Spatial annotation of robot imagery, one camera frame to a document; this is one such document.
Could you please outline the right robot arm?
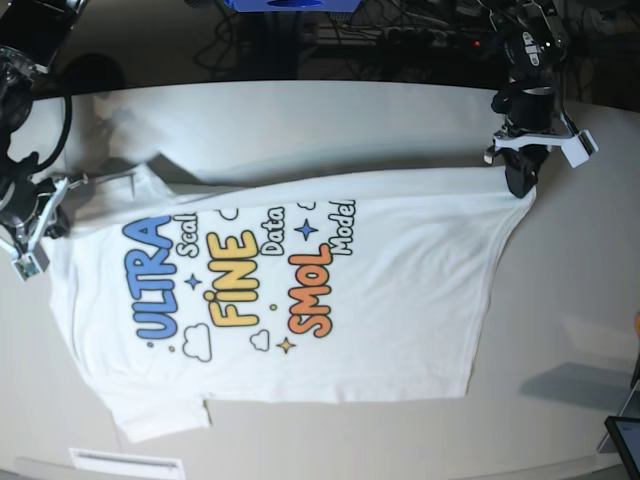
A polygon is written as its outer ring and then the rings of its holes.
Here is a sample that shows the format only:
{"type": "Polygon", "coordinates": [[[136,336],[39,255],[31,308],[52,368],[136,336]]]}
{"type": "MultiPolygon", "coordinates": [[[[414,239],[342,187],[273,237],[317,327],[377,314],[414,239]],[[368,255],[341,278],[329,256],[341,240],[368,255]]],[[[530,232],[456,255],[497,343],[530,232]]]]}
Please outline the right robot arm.
{"type": "Polygon", "coordinates": [[[11,1],[1,14],[1,225],[14,240],[25,241],[53,194],[53,183],[33,182],[60,156],[68,139],[72,101],[54,72],[56,55],[85,9],[84,1],[11,1]],[[64,102],[63,126],[52,153],[21,160],[9,156],[11,136],[28,119],[37,80],[52,85],[64,102]]]}

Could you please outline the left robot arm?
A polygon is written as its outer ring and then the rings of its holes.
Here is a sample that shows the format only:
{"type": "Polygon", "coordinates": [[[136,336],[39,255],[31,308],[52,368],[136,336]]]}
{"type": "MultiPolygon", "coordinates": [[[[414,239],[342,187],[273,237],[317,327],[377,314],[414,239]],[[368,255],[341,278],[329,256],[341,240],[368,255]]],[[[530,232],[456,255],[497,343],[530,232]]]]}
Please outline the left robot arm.
{"type": "Polygon", "coordinates": [[[554,133],[556,75],[569,40],[552,1],[488,1],[486,6],[497,47],[509,61],[510,72],[509,82],[492,99],[491,108],[503,117],[503,125],[485,160],[502,157],[509,191],[523,198],[537,184],[551,148],[540,141],[521,147],[497,142],[554,133]]]}

